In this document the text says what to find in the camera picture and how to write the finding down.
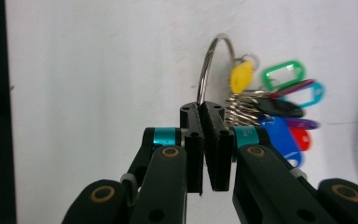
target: cyan key tag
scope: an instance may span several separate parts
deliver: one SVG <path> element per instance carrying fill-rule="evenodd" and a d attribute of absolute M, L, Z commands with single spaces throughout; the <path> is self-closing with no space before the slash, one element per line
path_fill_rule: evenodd
<path fill-rule="evenodd" d="M 282 118 L 270 117 L 270 120 L 260 120 L 260 125 L 268 133 L 272 145 L 290 162 L 298 167 L 302 162 L 302 155 L 295 139 Z"/>
<path fill-rule="evenodd" d="M 310 91 L 310 100 L 304 102 L 299 102 L 296 99 L 293 99 L 293 97 L 290 97 L 292 94 L 300 95 L 300 94 L 308 94 L 306 91 Z M 296 103 L 299 107 L 305 108 L 310 105 L 316 105 L 318 104 L 323 98 L 324 98 L 325 89 L 324 86 L 320 82 L 314 82 L 313 84 L 298 90 L 296 92 L 292 92 L 291 94 L 288 94 L 284 97 L 281 97 L 280 100 L 288 100 L 290 102 Z"/>

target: metal key ring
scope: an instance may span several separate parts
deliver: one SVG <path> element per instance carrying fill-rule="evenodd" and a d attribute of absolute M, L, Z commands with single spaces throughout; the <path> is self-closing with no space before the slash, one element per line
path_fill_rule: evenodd
<path fill-rule="evenodd" d="M 229 39 L 228 35 L 226 34 L 218 34 L 212 41 L 211 46 L 209 47 L 208 51 L 206 52 L 204 64 L 202 66 L 202 71 L 200 75 L 200 83 L 199 83 L 199 92 L 197 94 L 197 104 L 201 105 L 205 101 L 205 92 L 206 92 L 206 84 L 208 81 L 209 76 L 209 69 L 211 67 L 212 58 L 214 54 L 214 50 L 216 49 L 217 44 L 221 41 L 225 40 L 229 56 L 232 62 L 232 68 L 235 67 L 235 53 L 234 48 L 232 47 L 231 40 Z"/>

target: white background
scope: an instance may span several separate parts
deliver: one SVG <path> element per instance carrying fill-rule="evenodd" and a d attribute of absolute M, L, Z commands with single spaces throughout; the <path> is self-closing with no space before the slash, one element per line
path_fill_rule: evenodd
<path fill-rule="evenodd" d="M 358 1 L 7 0 L 7 32 L 19 223 L 61 222 L 89 183 L 127 172 L 145 127 L 179 126 L 221 32 L 238 56 L 259 56 L 254 87 L 263 68 L 293 59 L 325 85 L 307 109 L 322 128 L 303 169 L 315 187 L 358 182 Z M 223 44 L 212 70 L 206 99 L 222 104 Z M 188 196 L 187 223 L 238 223 L 232 192 L 204 182 L 202 198 Z"/>

